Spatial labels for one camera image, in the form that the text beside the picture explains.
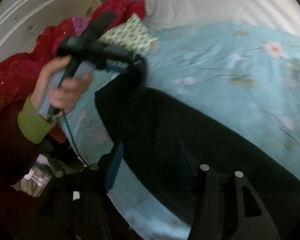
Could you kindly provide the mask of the green sleeve left forearm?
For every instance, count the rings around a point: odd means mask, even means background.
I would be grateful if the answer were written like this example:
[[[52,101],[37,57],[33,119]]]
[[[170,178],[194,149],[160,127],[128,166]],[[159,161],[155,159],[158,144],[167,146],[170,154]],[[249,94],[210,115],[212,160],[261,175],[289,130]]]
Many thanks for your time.
[[[56,125],[36,112],[30,97],[26,99],[23,109],[19,112],[17,122],[23,136],[34,144],[40,144]]]

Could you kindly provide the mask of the person left hand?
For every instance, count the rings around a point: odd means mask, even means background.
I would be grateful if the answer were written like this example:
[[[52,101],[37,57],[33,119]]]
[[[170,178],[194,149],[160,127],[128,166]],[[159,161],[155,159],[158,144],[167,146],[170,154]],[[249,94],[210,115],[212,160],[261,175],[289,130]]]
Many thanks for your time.
[[[64,69],[70,62],[71,57],[56,57],[47,63],[41,70],[36,87],[30,96],[30,102],[37,109],[44,96],[47,83],[51,75]],[[91,73],[86,73],[82,77],[71,77],[63,80],[61,87],[55,87],[49,91],[50,104],[63,111],[70,113],[81,96],[88,90],[93,81]]]

